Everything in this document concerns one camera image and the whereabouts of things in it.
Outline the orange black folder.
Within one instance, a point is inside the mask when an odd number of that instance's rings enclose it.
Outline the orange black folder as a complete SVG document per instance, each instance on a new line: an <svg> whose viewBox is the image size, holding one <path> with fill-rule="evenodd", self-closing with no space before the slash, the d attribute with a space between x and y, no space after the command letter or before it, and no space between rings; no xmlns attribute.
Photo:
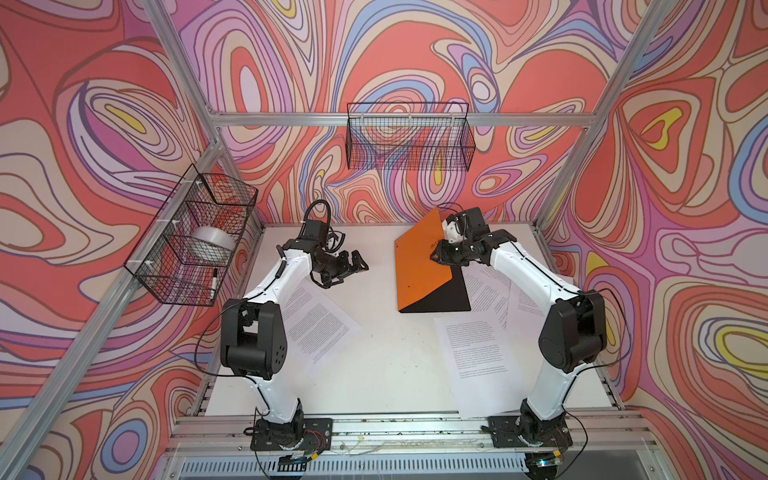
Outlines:
<svg viewBox="0 0 768 480"><path fill-rule="evenodd" d="M431 259L444 239L440 211L434 208L394 242L398 311L402 314L471 310L460 267Z"/></svg>

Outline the printed paper sheet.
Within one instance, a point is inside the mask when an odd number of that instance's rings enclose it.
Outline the printed paper sheet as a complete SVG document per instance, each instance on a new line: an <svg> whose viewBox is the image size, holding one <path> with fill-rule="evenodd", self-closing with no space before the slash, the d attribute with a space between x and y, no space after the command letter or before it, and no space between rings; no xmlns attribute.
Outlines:
<svg viewBox="0 0 768 480"><path fill-rule="evenodd" d="M465 312L439 316L435 327L459 415L480 418L517 411L526 396L525 375L499 323Z"/></svg>
<svg viewBox="0 0 768 480"><path fill-rule="evenodd" d="M302 281L281 309L288 340L285 367L293 372L318 373L362 332L351 316L309 281Z"/></svg>
<svg viewBox="0 0 768 480"><path fill-rule="evenodd" d="M516 284L509 288L507 327L513 332L540 329L545 320L544 313L534 300Z"/></svg>
<svg viewBox="0 0 768 480"><path fill-rule="evenodd" d="M489 315L503 329L507 326L511 281L497 270L481 263L462 268L472 312Z"/></svg>

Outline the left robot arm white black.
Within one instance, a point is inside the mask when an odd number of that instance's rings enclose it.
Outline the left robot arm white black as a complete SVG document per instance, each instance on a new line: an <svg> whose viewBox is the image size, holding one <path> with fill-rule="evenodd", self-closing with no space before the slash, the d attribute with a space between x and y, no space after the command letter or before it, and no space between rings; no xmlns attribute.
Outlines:
<svg viewBox="0 0 768 480"><path fill-rule="evenodd" d="M243 379L260 398L256 436L288 449L306 435L304 412L297 394L276 379L288 354L281 306L300 283L317 273L319 286L330 288L368 264L357 250L331 252L321 237L300 236L277 247L279 261L265 280L241 300L230 300L221 315L220 364Z"/></svg>

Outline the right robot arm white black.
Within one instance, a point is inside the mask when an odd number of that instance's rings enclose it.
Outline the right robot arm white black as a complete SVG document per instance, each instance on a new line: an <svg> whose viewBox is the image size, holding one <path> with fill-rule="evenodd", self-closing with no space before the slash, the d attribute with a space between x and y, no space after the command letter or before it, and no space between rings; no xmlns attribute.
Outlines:
<svg viewBox="0 0 768 480"><path fill-rule="evenodd" d="M442 230L432 261L450 267L486 265L520 287L545 314L537 339L544 363L512 428L523 444L539 446L565 426L565 402L576 379L595 367L606 348L604 297L562 280L508 231L491 230L477 207L448 215Z"/></svg>

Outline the marker pen in basket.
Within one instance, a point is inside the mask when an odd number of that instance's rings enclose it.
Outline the marker pen in basket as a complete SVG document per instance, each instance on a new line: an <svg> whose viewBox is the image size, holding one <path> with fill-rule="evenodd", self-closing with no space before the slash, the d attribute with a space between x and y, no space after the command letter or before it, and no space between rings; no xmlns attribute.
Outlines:
<svg viewBox="0 0 768 480"><path fill-rule="evenodd" d="M216 296L216 293L218 291L218 268L214 268L211 276L211 285L210 285L210 294L211 297L214 298Z"/></svg>

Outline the white tape roll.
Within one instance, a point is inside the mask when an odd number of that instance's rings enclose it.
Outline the white tape roll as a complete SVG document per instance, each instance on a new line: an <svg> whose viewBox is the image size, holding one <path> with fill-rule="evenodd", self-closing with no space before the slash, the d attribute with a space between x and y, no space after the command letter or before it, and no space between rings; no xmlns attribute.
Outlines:
<svg viewBox="0 0 768 480"><path fill-rule="evenodd" d="M191 234L189 249L193 258L211 265L226 263L235 249L234 238L213 226L200 226Z"/></svg>

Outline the white vented panel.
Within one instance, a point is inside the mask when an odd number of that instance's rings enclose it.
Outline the white vented panel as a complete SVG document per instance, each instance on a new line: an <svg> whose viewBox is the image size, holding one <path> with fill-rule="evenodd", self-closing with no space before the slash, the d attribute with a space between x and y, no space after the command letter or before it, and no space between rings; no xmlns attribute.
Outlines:
<svg viewBox="0 0 768 480"><path fill-rule="evenodd" d="M321 456L305 465L282 465L274 456L188 457L171 479L301 479L320 477L375 478L398 474L526 473L525 456L518 453L390 454Z"/></svg>

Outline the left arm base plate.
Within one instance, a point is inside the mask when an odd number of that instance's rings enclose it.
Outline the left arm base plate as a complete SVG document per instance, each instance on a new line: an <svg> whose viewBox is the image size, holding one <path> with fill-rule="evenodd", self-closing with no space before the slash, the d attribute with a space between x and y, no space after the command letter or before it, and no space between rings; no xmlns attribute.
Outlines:
<svg viewBox="0 0 768 480"><path fill-rule="evenodd" d="M252 427L250 449L256 452L320 452L332 445L333 420L329 417L277 424L259 419Z"/></svg>

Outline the aluminium frame back bar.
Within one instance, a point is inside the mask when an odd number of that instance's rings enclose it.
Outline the aluminium frame back bar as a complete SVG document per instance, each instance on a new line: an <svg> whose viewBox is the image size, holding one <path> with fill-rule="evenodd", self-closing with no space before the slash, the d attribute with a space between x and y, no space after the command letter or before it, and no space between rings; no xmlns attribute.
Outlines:
<svg viewBox="0 0 768 480"><path fill-rule="evenodd" d="M407 122L423 122L431 118L466 119L470 126L565 126L590 127L597 115L593 113L211 113L209 118L217 127L288 126L341 127L350 118L394 118Z"/></svg>

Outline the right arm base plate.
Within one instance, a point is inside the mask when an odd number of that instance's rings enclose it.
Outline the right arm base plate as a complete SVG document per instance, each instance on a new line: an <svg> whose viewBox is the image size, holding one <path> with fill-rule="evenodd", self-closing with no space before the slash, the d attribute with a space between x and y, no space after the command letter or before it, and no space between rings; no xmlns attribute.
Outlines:
<svg viewBox="0 0 768 480"><path fill-rule="evenodd" d="M539 421L529 416L491 416L481 426L495 448L553 448L567 450L573 445L566 416Z"/></svg>

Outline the aluminium front rail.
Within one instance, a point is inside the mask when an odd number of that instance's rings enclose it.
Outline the aluminium front rail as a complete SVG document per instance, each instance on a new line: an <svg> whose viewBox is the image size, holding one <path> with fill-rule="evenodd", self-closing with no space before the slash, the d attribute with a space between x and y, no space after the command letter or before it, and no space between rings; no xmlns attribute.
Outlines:
<svg viewBox="0 0 768 480"><path fill-rule="evenodd" d="M660 447L649 423L629 410L574 410L567 426L553 436L571 453L585 451L653 450ZM493 450L484 418L462 419L456 413L335 415L331 451L336 454L474 453ZM185 417L172 428L166 451L245 454L250 438L243 430L250 415Z"/></svg>

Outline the aluminium frame left post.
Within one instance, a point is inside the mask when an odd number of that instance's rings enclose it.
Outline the aluminium frame left post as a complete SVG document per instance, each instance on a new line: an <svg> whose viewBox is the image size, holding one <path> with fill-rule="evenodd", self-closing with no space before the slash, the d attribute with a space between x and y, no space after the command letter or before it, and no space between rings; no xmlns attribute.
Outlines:
<svg viewBox="0 0 768 480"><path fill-rule="evenodd" d="M205 152L196 162L200 172L212 172L219 167L225 174L243 180L229 148L224 143L219 128L200 84L185 53L181 38L163 1L144 1L144 10L160 44L165 50L173 73L185 98L190 102L199 127L208 141Z"/></svg>

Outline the aluminium frame post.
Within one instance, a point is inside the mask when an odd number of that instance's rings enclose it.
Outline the aluminium frame post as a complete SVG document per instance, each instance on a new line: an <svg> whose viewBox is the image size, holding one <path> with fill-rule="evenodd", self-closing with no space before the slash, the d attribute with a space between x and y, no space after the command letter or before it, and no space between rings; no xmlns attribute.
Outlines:
<svg viewBox="0 0 768 480"><path fill-rule="evenodd" d="M224 143L219 128L200 84L185 53L181 38L163 1L144 1L144 10L160 44L165 50L173 73L185 98L190 102L199 127L208 141L205 152L196 162L200 172L212 172L219 167L225 174L243 180L229 148Z"/></svg>
<svg viewBox="0 0 768 480"><path fill-rule="evenodd" d="M575 175L586 160L590 148L595 144L603 127L607 124L611 109L616 104L622 90L629 82L643 55L648 50L654 35L661 27L666 15L675 5L675 1L650 1L640 20L637 30L630 39L627 49L617 63L617 67L608 80L606 87L593 111L591 123L583 128L569 156L558 171L547 196L545 197L532 226L537 233L542 233L552 222L561 208Z"/></svg>

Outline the aluminium frame right post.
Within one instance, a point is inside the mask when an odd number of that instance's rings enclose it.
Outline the aluminium frame right post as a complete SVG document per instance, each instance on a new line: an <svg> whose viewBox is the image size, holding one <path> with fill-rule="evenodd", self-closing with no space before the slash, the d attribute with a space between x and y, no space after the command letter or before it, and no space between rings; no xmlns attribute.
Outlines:
<svg viewBox="0 0 768 480"><path fill-rule="evenodd" d="M595 144L603 127L607 124L611 109L616 104L622 90L629 82L643 55L648 50L654 35L661 27L666 15L675 5L675 1L650 1L640 20L637 30L630 39L627 49L617 63L617 67L608 80L606 87L593 111L591 123L583 128L569 156L558 171L547 196L545 197L532 226L537 233L542 233L552 222L561 208L575 175L586 160L590 148Z"/></svg>

